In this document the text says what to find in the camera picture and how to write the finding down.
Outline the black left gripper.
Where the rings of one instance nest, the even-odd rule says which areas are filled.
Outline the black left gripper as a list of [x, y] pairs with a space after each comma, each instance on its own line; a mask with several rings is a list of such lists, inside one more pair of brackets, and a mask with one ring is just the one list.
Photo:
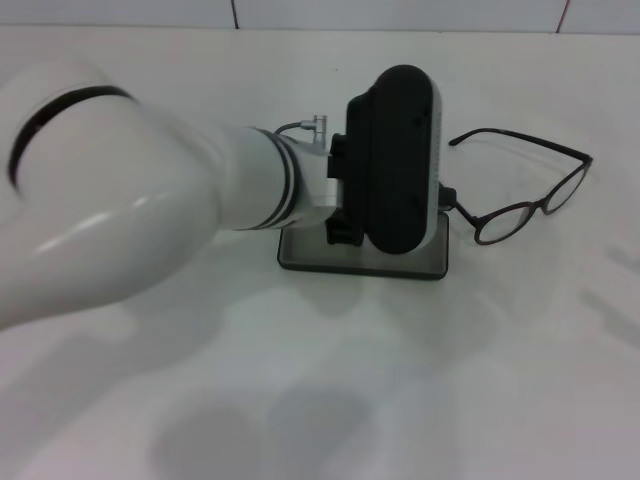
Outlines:
[[[438, 208], [453, 210], [456, 207], [456, 190], [444, 185], [439, 186]], [[326, 221], [326, 240], [330, 245], [361, 246], [364, 229], [358, 219], [354, 219], [345, 209], [337, 209]]]

